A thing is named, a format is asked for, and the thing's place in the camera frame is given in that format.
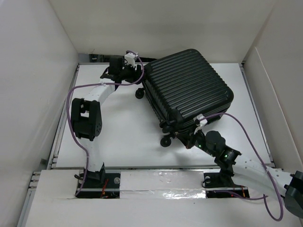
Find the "black hard-shell suitcase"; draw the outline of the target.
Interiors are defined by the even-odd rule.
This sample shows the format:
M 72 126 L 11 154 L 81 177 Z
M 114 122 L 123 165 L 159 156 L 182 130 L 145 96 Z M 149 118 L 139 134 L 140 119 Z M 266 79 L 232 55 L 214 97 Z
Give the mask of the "black hard-shell suitcase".
M 226 112 L 234 99 L 231 88 L 195 49 L 146 64 L 142 85 L 135 97 L 145 96 L 158 117 L 162 147 L 170 146 L 174 138 L 185 141 L 200 114 L 210 117 L 208 123 L 219 120 L 216 114 Z

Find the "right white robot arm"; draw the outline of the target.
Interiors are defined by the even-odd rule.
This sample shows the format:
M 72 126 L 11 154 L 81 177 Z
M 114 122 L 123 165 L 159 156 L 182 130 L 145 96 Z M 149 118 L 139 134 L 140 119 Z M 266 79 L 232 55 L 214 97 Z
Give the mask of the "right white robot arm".
M 282 200 L 284 207 L 293 215 L 303 217 L 303 173 L 284 172 L 263 166 L 239 151 L 226 145 L 218 131 L 209 131 L 179 137 L 187 149 L 193 146 L 214 157 L 220 168 L 219 182 L 224 186 L 232 183 L 254 189 L 268 197 Z

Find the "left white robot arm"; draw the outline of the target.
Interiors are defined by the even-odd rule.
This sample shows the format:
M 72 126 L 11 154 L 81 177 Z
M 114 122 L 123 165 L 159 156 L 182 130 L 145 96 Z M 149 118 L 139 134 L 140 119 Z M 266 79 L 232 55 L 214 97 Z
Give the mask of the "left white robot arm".
M 139 84 L 144 76 L 144 65 L 139 61 L 138 53 L 128 51 L 124 56 L 113 55 L 109 66 L 95 84 L 90 84 L 92 90 L 83 98 L 74 98 L 71 107 L 67 109 L 68 124 L 76 144 L 86 154 L 86 164 L 83 175 L 77 178 L 94 187 L 106 183 L 105 167 L 97 143 L 97 137 L 102 130 L 101 105 L 119 87 Z

